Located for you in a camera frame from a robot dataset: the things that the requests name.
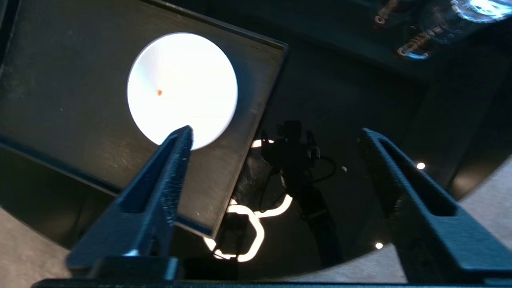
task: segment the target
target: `floor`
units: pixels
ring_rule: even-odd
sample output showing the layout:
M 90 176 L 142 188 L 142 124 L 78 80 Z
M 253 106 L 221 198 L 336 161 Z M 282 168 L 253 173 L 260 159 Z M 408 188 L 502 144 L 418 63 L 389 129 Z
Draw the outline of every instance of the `floor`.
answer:
M 461 205 L 512 252 L 512 157 Z M 0 210 L 0 286 L 27 288 L 68 277 L 67 250 Z M 406 282 L 392 245 L 320 272 L 281 279 L 304 282 Z

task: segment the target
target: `glossy black surface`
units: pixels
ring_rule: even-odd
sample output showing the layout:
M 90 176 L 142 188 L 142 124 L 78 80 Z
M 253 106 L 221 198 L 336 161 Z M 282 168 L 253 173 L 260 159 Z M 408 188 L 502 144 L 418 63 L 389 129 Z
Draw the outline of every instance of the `glossy black surface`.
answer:
M 372 30 L 370 3 L 346 2 L 346 10 L 342 2 L 318 1 L 312 6 L 302 0 L 211 0 L 187 5 L 290 46 L 260 127 L 276 138 L 276 125 L 300 120 L 304 129 L 315 134 L 321 153 L 336 162 L 335 176 L 317 186 L 335 219 L 345 252 L 343 261 L 374 250 L 376 242 L 390 241 L 357 150 L 361 128 L 387 136 L 413 160 L 425 162 L 426 172 L 444 187 L 451 187 L 457 199 L 470 193 L 512 154 L 511 61 L 504 48 L 509 42 L 500 36 L 503 25 L 509 27 L 507 23 L 500 24 L 502 30 L 484 31 L 475 35 L 477 40 L 446 48 L 431 60 L 414 62 L 392 56 L 394 43 L 400 41 L 396 38 L 399 30 Z M 328 165 L 319 163 L 312 172 L 321 176 L 329 170 Z M 28 177 L 23 170 L 18 173 Z M 59 181 L 67 191 L 79 185 Z M 273 199 L 281 193 L 279 179 L 272 179 L 266 197 Z M 0 197 L 10 196 L 3 193 Z M 68 207 L 80 203 L 74 194 L 66 197 L 70 199 L 51 206 L 53 213 L 62 209 L 64 218 Z M 0 204 L 3 201 L 7 200 L 0 198 Z M 33 209 L 21 199 L 10 203 L 18 206 L 17 210 L 8 208 L 15 215 L 23 207 Z M 46 233 L 45 225 L 30 219 L 28 213 L 20 215 Z M 287 277 L 323 268 L 314 237 L 296 203 L 284 214 L 261 221 L 265 240 L 251 261 L 240 263 L 240 279 Z M 66 227 L 62 225 L 63 235 L 67 235 Z M 185 259 L 211 252 L 201 237 L 178 230 L 172 254 Z

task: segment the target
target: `dark metal panel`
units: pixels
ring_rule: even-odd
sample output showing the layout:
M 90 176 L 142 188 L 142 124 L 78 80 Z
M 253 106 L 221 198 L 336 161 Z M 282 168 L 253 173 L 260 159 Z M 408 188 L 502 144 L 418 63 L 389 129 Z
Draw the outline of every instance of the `dark metal panel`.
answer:
M 63 163 L 74 177 L 84 173 L 104 187 L 126 187 L 157 148 L 131 118 L 127 77 L 149 42 L 178 31 L 216 43 L 239 83 L 230 126 L 193 152 L 179 208 L 189 225 L 209 235 L 278 74 L 280 43 L 162 2 L 24 0 L 0 79 L 0 135 L 53 159 L 51 166 Z

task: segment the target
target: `bright light spot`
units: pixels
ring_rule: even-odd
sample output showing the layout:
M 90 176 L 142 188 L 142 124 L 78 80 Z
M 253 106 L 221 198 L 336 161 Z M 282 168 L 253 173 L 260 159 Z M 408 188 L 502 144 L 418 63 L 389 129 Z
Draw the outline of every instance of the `bright light spot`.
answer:
M 231 205 L 227 208 L 227 213 L 237 213 L 237 214 L 245 214 L 249 216 L 249 222 L 252 224 L 254 229 L 256 230 L 256 238 L 252 242 L 251 247 L 249 248 L 249 251 L 246 254 L 238 255 L 238 262 L 245 262 L 249 261 L 250 259 L 254 258 L 256 256 L 256 253 L 260 249 L 261 244 L 263 243 L 263 239 L 265 238 L 265 230 L 263 230 L 263 226 L 260 223 L 260 220 L 256 217 L 254 212 L 249 209 L 248 207 L 245 207 L 243 205 Z M 206 246 L 210 249 L 210 251 L 213 251 L 215 248 L 215 240 L 203 237 L 204 242 L 206 243 Z M 236 257 L 234 254 L 223 254 L 220 250 L 215 250 L 214 256 L 218 256 L 224 259 L 230 259 Z
M 255 140 L 251 145 L 251 148 L 258 148 L 258 147 L 261 147 L 261 140 Z
M 288 210 L 288 207 L 290 207 L 292 200 L 293 200 L 293 198 L 290 195 L 286 194 L 285 199 L 283 200 L 283 203 L 281 203 L 281 205 L 279 207 L 277 207 L 276 209 L 267 210 L 263 213 L 260 211 L 256 211 L 254 214 L 258 218 L 281 215 L 286 210 Z

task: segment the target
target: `black cable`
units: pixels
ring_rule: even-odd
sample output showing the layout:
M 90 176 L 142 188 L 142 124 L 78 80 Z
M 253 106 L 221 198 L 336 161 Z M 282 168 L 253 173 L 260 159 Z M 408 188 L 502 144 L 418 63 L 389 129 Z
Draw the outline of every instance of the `black cable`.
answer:
M 334 160 L 332 158 L 326 157 L 326 156 L 322 156 L 320 158 L 320 160 L 322 160 L 322 159 L 332 164 L 332 171 L 331 171 L 331 173 L 329 173 L 328 175 L 326 175 L 324 177 L 320 177 L 318 179 L 313 180 L 313 183 L 318 183 L 318 182 L 327 180 L 327 179 L 331 178 L 332 176 L 334 176 L 334 174 L 336 173 L 336 170 L 337 170 L 336 162 L 334 162 Z
M 261 213 L 265 213 L 267 210 L 271 209 L 272 207 L 274 207 L 274 205 L 284 196 L 286 195 L 286 192 L 283 192 L 281 193 L 281 195 L 279 195 L 279 197 L 269 206 L 268 209 L 265 209 L 263 210 L 261 208 L 261 205 L 263 204 L 263 196 L 265 195 L 265 192 L 267 192 L 267 186 L 268 186 L 268 183 L 270 181 L 270 177 L 272 176 L 273 174 L 269 174 L 268 177 L 267 177 L 267 181 L 265 182 L 265 190 L 261 193 L 261 196 L 260 196 L 260 204 L 258 206 L 258 211 L 260 211 Z

